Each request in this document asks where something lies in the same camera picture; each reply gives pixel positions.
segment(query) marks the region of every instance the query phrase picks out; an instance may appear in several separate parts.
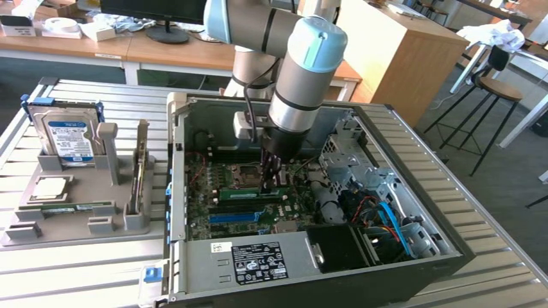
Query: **open computer tower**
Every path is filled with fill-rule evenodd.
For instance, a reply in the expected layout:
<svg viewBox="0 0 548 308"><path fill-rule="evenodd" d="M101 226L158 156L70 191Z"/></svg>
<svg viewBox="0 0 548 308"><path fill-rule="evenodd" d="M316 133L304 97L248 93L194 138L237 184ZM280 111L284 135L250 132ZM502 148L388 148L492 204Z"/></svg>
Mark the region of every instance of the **open computer tower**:
<svg viewBox="0 0 548 308"><path fill-rule="evenodd" d="M169 306L376 307L473 259L358 104L324 103L300 156L261 192L260 145L233 133L244 100L170 100ZM266 101L253 106L266 113Z"/></svg>

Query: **blue pcie slot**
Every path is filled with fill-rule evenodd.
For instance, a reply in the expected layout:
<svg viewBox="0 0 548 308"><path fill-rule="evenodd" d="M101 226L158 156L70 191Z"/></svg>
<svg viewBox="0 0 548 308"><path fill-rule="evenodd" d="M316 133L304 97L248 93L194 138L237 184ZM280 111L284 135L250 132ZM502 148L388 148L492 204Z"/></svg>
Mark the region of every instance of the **blue pcie slot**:
<svg viewBox="0 0 548 308"><path fill-rule="evenodd" d="M242 213L232 215L210 215L209 223L245 223L245 222L257 222L260 216L264 214L266 209L261 212L254 213Z"/></svg>

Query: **black stool legs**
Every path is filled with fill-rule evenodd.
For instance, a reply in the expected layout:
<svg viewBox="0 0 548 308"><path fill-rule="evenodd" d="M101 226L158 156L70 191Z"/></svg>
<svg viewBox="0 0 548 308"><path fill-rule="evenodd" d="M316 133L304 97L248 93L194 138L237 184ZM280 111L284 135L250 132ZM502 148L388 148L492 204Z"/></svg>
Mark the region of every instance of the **black stool legs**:
<svg viewBox="0 0 548 308"><path fill-rule="evenodd" d="M496 102L498 101L498 98L500 98L498 96L494 98L494 100L493 100L489 108L485 110L484 114L481 115L481 118L480 118L480 120L477 121L476 125L473 126L469 134L465 136L465 138L464 138L464 140L462 140L462 143L461 143L460 146L458 146L458 149L462 148L465 142L466 142L468 139L472 137L472 134L473 134L473 132L476 131L477 127L480 126L482 119L486 117L486 114L489 113L490 109L493 109L494 104L496 104Z"/></svg>
<svg viewBox="0 0 548 308"><path fill-rule="evenodd" d="M456 127L456 129L453 130L453 132L450 133L450 135L446 137L444 143L441 143L441 145L438 146L440 149L444 148L444 146L449 143L449 141L452 140L452 138L454 137L456 133L458 133L460 129L462 128L462 126L465 125L465 123L468 122L468 120L470 119L470 117L474 115L474 113L478 111L478 109L481 108L482 104L485 104L485 101L490 98L490 95L493 95L492 93L488 93L488 95L482 98L481 102L477 104L477 106L473 108L472 112L466 115L466 117L464 118L462 122L460 122L458 126Z"/></svg>
<svg viewBox="0 0 548 308"><path fill-rule="evenodd" d="M442 118L446 116L446 114L454 109L456 105L458 105L458 103L462 101L462 99L468 96L468 94L474 90L476 86L473 86L468 92L462 95L461 98L458 98L458 100L454 102L454 104L449 107L449 109L444 112L444 114L441 114L441 116L436 119L436 121L428 126L426 130L424 131L424 133L426 133L432 127L434 127L437 125L437 123L440 122L440 120L442 120ZM441 143L441 146L438 147L440 149L449 143L449 141L452 140L452 138L454 137L456 133L460 132L460 129L464 127L465 123L470 120L470 117L474 115L474 113L478 111L478 109L481 108L481 106L485 104L486 100L490 98L493 94L488 93L488 95L482 98L481 102L477 104L477 106L473 108L472 112L466 115L465 119L462 120L462 122L460 122L458 126L456 127L456 129L453 130L453 132L450 133L450 135L446 137L446 139L444 140L444 142ZM492 104L489 105L489 107L486 108L484 114L481 115L481 118L477 120L472 130L468 132L464 141L461 142L460 146L457 147L457 149L460 150L464 146L464 144L466 143L468 139L472 137L473 132L476 131L477 127L480 127L482 120L485 119L486 115L489 114L490 110L493 109L496 103L498 102L500 97L497 96L492 102ZM493 143L496 141L496 138L500 135L500 132L504 128L504 125L506 124L506 121L513 113L513 110L517 107L517 101L513 102L510 110L506 113L506 116L504 117L502 122L500 123L498 129L496 130L496 133L489 141L489 144L486 145L485 150L481 152L480 155L480 159L473 167L470 176L474 174L474 172L477 171L477 168L480 167L480 164L482 163L482 160L485 159L486 154L489 153L490 147L493 146Z"/></svg>
<svg viewBox="0 0 548 308"><path fill-rule="evenodd" d="M440 122L440 120L446 116L446 114L454 109L456 105L458 105L458 103L462 101L462 99L468 96L469 93L472 93L472 91L476 89L476 86L473 86L468 92L462 95L461 98L458 98L458 100L454 102L453 106L449 107L449 109L444 112L444 114L440 115L440 117L436 119L436 121L428 126L426 130L424 131L424 133L426 133L432 127L436 126L436 124Z"/></svg>
<svg viewBox="0 0 548 308"><path fill-rule="evenodd" d="M541 197L537 201L532 202L530 204L526 204L525 208L529 209L534 204L538 204L542 201L548 200L548 196Z"/></svg>
<svg viewBox="0 0 548 308"><path fill-rule="evenodd" d="M489 141L489 144L486 145L486 148L485 148L485 150L482 151L480 160L477 161L476 166L473 167L470 176L473 175L473 173L476 172L477 168L480 167L480 164L481 164L481 162L482 162L482 160L484 160L484 158L485 158L485 156L486 156L486 152L489 152L489 149L490 149L490 147L493 146L494 140L496 140L496 138L498 137L498 134L500 134L500 132L501 132L501 130L502 130L502 127L504 127L508 119L510 118L510 115L512 115L512 113L513 113L513 110L514 110L516 107L517 107L517 103L518 103L517 101L513 102L513 105L512 105L512 107L510 107L510 110L508 111L506 116L504 117L502 123L500 123L498 129L496 130L494 136L492 137L492 139L490 139L490 141Z"/></svg>

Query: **bar stool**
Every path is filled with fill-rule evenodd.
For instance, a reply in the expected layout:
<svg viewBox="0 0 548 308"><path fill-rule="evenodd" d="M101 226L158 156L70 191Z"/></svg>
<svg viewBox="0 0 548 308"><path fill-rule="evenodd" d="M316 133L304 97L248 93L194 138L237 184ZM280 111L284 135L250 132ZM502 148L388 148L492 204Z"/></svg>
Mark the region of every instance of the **bar stool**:
<svg viewBox="0 0 548 308"><path fill-rule="evenodd" d="M472 88L470 88L470 89L468 90L468 92L462 95L462 97L458 98L458 100L454 102L454 104L449 107L449 109L444 112L444 114L436 119L436 121L428 126L426 130L424 131L424 133L426 133L426 132L432 129L432 127L434 127L436 125L446 126L446 127L449 127L449 128L453 129L453 132L450 133L449 137L448 137L448 138L444 140L444 142L441 143L441 146L438 147L440 149L441 149L445 145L452 146L452 145L449 144L449 140L454 137L454 135L456 135L457 132L465 132L465 133L468 133L468 134L466 134L466 137L464 138L464 141L462 141L461 144L460 144L460 146L458 146L458 147L457 147L457 146L453 146L454 148L457 148L457 149L460 150L460 149L462 148L464 144L466 143L468 139L469 139L470 137L472 137L472 139L473 139L473 136L472 136L472 135L473 135L473 132L476 131L477 127L480 126L480 124L481 124L481 122L482 122L482 120L485 119L485 117L486 117L490 109L493 109L493 107L494 107L496 102L498 101L498 99L500 99L500 98L504 98L504 99L509 100L509 101L513 103L513 104L512 104L512 107L510 107L510 110L508 111L508 114L506 114L506 116L504 117L502 122L501 122L501 124L500 124L500 126L498 126L498 129L496 130L496 133L494 133L494 135L493 135L493 137L492 137L492 139L490 139L490 141L489 141L489 144L488 144L486 147L485 147L485 150L481 151L481 150L480 150L480 147L477 147L477 149L480 150L480 152L478 152L478 153L470 152L470 153L474 153L474 154L480 155L480 159L478 159L478 161L477 161L477 163L476 163L476 165L474 165L474 167L473 167L470 176L472 176L473 173L477 171L477 168L480 167L480 164L481 164L481 162L482 162L482 160L484 160L484 158L485 158L485 156L486 156L486 153L488 153L489 150L490 150L490 147L492 147L492 145L493 145L493 143L494 143L494 140L496 140L496 138L498 137L498 134L500 134L500 132L501 132L501 130L502 130L502 127L504 127L504 125L505 125L505 123L506 123L506 121L508 121L508 119L509 119L509 117L510 117L510 115L512 115L512 113L513 113L513 110L514 110L516 107L517 107L517 103L518 103L518 101L522 99L522 95L521 95L518 89L516 89L514 87L512 87L509 84L506 84L506 83L504 83L504 82L501 82L501 81L498 81L498 80L494 80L494 79L486 77L486 75L489 74L489 71L490 71L492 69L494 69L494 70L498 71L498 72L504 70L504 67L505 67L506 64L508 64L508 59L509 59L509 54L508 54L502 49L500 49L497 46L493 46L492 51L490 51L489 58L488 58L488 60L486 60L486 65L485 65L485 67L484 67L481 70L478 70L478 71L472 75L472 82L473 82ZM465 117L465 119L462 120L462 122L460 123L460 125L454 128L454 127L452 127L452 126L449 126L449 125L444 125L444 124L438 123L440 120L449 114L449 112L454 109L454 107L458 105L458 103L464 100L464 98L472 93L472 91L473 91L476 88L480 88L480 89L488 91L488 94L486 94L486 96L482 98L480 104L477 104L477 106L473 108L472 112L466 115L466 117ZM481 115L481 118L480 118L480 120L477 121L477 123L474 124L472 130L470 130L469 132L461 130L462 126L465 125L465 123L468 122L468 120L470 119L470 117L473 116L473 114L476 113L476 111L478 111L478 109L481 108L481 106L485 104L486 100L490 98L492 95L494 95L496 98L494 98L490 106L486 108L484 114Z"/></svg>
<svg viewBox="0 0 548 308"><path fill-rule="evenodd" d="M422 14L422 10L426 9L425 16L428 17L429 10L432 9L432 5L421 2L421 0L417 0L417 2L414 2L413 4L413 10L417 10L417 9L420 9L418 13L421 14Z"/></svg>
<svg viewBox="0 0 548 308"><path fill-rule="evenodd" d="M446 17L449 16L449 13L446 13L444 10L441 10L441 9L438 9L438 8L430 7L428 18L430 18L434 22L437 22L437 21L436 21L436 17L437 17L438 15L445 16L445 18L444 18L444 23L441 24L442 26L445 26Z"/></svg>

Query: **white label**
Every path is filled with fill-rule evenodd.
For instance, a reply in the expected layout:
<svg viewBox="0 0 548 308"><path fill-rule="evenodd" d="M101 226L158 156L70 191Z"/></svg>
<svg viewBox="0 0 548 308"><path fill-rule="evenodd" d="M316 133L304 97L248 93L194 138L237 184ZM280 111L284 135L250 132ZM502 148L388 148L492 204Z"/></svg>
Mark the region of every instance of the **white label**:
<svg viewBox="0 0 548 308"><path fill-rule="evenodd" d="M212 253L230 252L232 242L212 243Z"/></svg>
<svg viewBox="0 0 548 308"><path fill-rule="evenodd" d="M93 209L93 204L80 204L76 205L77 210L92 210Z"/></svg>
<svg viewBox="0 0 548 308"><path fill-rule="evenodd" d="M65 208L65 209L45 209L41 210L42 213L49 213L49 214L56 214L56 213L69 213L69 212L74 212L74 209L72 208Z"/></svg>
<svg viewBox="0 0 548 308"><path fill-rule="evenodd" d="M6 37L34 37L36 31L33 27L10 27L1 26L4 30L4 35Z"/></svg>
<svg viewBox="0 0 548 308"><path fill-rule="evenodd" d="M276 268L276 269L270 269L273 274L281 274L285 273L285 268Z"/></svg>
<svg viewBox="0 0 548 308"><path fill-rule="evenodd" d="M90 141L84 137L88 128L84 122L49 121L57 155L66 162L89 162L93 159Z"/></svg>
<svg viewBox="0 0 548 308"><path fill-rule="evenodd" d="M100 58L108 58L108 59L121 59L121 56L114 56L114 55L105 55L104 53L96 53L94 56Z"/></svg>

